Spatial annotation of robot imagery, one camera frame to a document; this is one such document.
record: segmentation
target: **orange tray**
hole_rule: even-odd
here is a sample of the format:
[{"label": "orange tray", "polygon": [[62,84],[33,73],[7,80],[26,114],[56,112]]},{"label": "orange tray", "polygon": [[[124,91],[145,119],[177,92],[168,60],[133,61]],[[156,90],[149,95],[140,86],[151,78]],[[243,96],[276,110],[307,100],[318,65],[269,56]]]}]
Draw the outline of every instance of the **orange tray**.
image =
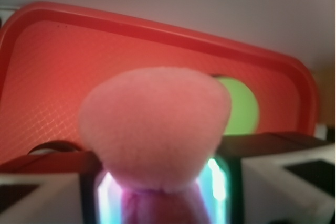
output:
[{"label": "orange tray", "polygon": [[296,59],[148,20],[37,2],[0,29],[0,163],[50,140],[80,144],[77,112],[88,92],[151,66],[240,80],[259,103],[257,133],[314,131],[317,90]]}]

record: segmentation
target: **red tray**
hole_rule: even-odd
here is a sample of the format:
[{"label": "red tray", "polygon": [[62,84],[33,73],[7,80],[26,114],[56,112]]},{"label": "red tray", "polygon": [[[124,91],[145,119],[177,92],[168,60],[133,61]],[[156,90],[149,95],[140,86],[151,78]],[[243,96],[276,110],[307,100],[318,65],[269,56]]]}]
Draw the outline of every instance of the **red tray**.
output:
[{"label": "red tray", "polygon": [[317,91],[298,60],[148,20],[38,2],[0,30],[0,163],[46,141],[80,143],[77,112],[88,92],[149,66],[236,78],[258,100],[256,132],[313,133]]}]

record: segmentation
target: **green circle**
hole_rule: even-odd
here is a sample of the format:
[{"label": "green circle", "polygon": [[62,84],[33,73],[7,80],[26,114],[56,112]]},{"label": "green circle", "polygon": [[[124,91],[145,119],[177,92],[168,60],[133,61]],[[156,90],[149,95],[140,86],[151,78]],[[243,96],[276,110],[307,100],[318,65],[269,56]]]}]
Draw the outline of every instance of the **green circle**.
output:
[{"label": "green circle", "polygon": [[231,95],[231,115],[223,135],[251,134],[259,123],[259,105],[252,91],[241,81],[216,77]]}]

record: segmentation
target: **glowing light strip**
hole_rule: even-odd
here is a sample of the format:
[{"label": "glowing light strip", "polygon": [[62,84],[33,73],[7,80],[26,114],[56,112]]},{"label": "glowing light strip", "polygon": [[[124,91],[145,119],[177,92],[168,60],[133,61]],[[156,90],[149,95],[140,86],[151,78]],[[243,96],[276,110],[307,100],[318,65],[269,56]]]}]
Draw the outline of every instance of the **glowing light strip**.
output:
[{"label": "glowing light strip", "polygon": [[98,186],[99,222],[101,224],[121,223],[122,189],[110,173],[106,173]]},{"label": "glowing light strip", "polygon": [[213,158],[208,161],[208,166],[212,172],[212,193],[215,199],[223,201],[226,199],[225,177],[220,167]]}]

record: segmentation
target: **led light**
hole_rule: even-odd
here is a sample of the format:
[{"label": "led light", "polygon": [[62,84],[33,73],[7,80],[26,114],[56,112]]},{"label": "led light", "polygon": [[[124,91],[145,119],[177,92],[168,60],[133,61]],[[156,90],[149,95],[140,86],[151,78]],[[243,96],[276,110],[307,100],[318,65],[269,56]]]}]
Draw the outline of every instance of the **led light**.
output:
[{"label": "led light", "polygon": [[121,223],[122,189],[110,173],[106,173],[98,186],[99,222]]},{"label": "led light", "polygon": [[208,165],[212,172],[212,193],[215,199],[223,201],[226,198],[225,177],[220,167],[213,158],[210,158]]}]

